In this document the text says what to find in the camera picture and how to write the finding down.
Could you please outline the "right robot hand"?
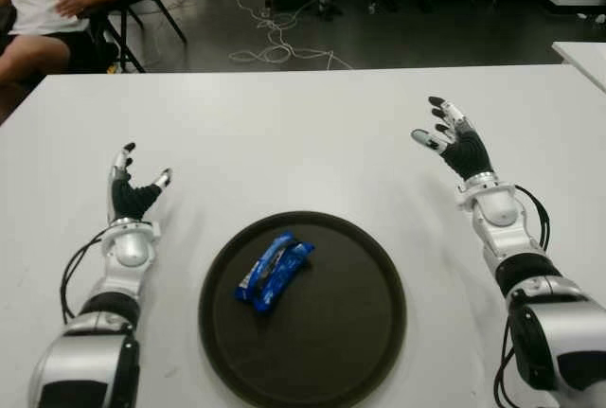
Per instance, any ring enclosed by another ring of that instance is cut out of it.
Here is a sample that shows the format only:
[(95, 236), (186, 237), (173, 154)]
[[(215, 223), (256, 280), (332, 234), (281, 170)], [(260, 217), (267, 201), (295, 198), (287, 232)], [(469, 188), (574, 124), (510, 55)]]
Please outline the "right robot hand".
[(464, 182), (480, 174), (494, 173), (489, 153), (470, 120), (444, 98), (429, 96), (428, 102), (439, 122), (433, 133), (413, 130), (413, 140), (438, 154)]

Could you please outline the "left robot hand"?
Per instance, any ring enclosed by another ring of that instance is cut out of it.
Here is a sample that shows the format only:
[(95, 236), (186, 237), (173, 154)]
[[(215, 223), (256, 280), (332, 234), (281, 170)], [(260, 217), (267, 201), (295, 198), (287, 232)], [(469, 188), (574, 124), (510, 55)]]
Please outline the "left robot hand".
[(109, 171), (107, 186), (108, 223), (121, 220), (141, 221), (172, 181), (172, 169), (164, 169), (146, 186), (132, 186), (129, 167), (133, 163), (134, 142), (117, 153)]

